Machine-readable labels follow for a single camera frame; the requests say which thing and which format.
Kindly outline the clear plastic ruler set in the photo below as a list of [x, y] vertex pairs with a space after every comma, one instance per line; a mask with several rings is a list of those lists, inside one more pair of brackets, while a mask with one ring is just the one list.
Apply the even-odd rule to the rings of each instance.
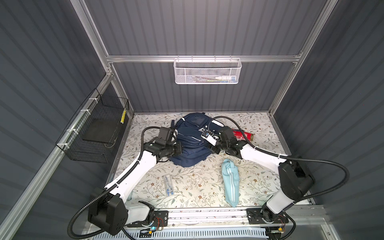
[[165, 184], [166, 195], [168, 197], [173, 196], [174, 195], [174, 187], [173, 187], [172, 177], [170, 175], [164, 175], [163, 181]]

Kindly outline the light blue pencil pouch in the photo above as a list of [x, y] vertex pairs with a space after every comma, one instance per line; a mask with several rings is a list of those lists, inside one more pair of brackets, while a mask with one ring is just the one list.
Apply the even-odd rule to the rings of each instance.
[[240, 177], [238, 167], [233, 161], [225, 159], [222, 163], [222, 177], [225, 188], [226, 202], [233, 208], [239, 204]]

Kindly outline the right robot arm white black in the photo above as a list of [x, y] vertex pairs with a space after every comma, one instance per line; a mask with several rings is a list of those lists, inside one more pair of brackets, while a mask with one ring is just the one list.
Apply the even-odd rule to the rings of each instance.
[[248, 139], [239, 141], [227, 126], [213, 133], [205, 130], [202, 138], [211, 144], [214, 152], [223, 150], [230, 156], [254, 162], [279, 175], [280, 189], [263, 204], [260, 211], [263, 221], [268, 224], [276, 221], [283, 211], [302, 201], [315, 183], [306, 164], [254, 147]]

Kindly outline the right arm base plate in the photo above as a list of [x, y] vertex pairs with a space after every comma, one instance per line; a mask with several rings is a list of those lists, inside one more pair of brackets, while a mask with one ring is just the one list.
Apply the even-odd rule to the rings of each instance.
[[249, 224], [287, 224], [290, 222], [289, 218], [283, 213], [275, 214], [268, 209], [263, 208], [248, 208], [246, 215]]

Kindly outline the navy blue student backpack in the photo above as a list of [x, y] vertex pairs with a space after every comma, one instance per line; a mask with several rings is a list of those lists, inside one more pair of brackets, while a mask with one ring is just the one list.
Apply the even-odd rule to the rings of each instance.
[[177, 140], [181, 143], [182, 153], [169, 157], [177, 166], [189, 168], [204, 161], [212, 154], [210, 143], [202, 138], [203, 132], [209, 128], [216, 133], [224, 124], [213, 120], [205, 113], [190, 113], [180, 118], [176, 124]]

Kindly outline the red card pack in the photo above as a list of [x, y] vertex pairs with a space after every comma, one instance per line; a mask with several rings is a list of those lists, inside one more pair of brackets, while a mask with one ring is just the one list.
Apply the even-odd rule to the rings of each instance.
[[242, 131], [240, 130], [237, 130], [237, 129], [233, 129], [233, 133], [234, 133], [234, 136], [237, 138], [237, 140], [246, 140], [248, 139], [250, 142], [253, 141], [253, 138], [254, 138], [254, 134], [251, 134], [251, 133], [248, 133], [248, 132], [244, 132], [244, 134], [242, 133]]

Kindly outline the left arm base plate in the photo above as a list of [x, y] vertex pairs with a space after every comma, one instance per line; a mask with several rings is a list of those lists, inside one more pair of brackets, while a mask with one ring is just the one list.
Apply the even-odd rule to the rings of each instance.
[[150, 216], [144, 221], [134, 222], [129, 224], [131, 228], [141, 228], [141, 227], [167, 227], [169, 220], [169, 211], [154, 211]]

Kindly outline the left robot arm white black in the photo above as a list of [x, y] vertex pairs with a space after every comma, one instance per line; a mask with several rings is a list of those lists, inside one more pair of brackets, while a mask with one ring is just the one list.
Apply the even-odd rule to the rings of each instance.
[[[159, 130], [157, 137], [144, 142], [145, 131]], [[182, 153], [181, 143], [177, 140], [174, 127], [147, 127], [141, 135], [141, 151], [131, 165], [115, 180], [97, 189], [93, 198], [104, 196], [91, 203], [88, 210], [88, 222], [97, 226], [102, 232], [116, 235], [129, 224], [136, 222], [150, 225], [155, 218], [155, 208], [144, 201], [128, 203], [128, 198], [135, 186], [155, 167], [162, 158], [178, 156]]]

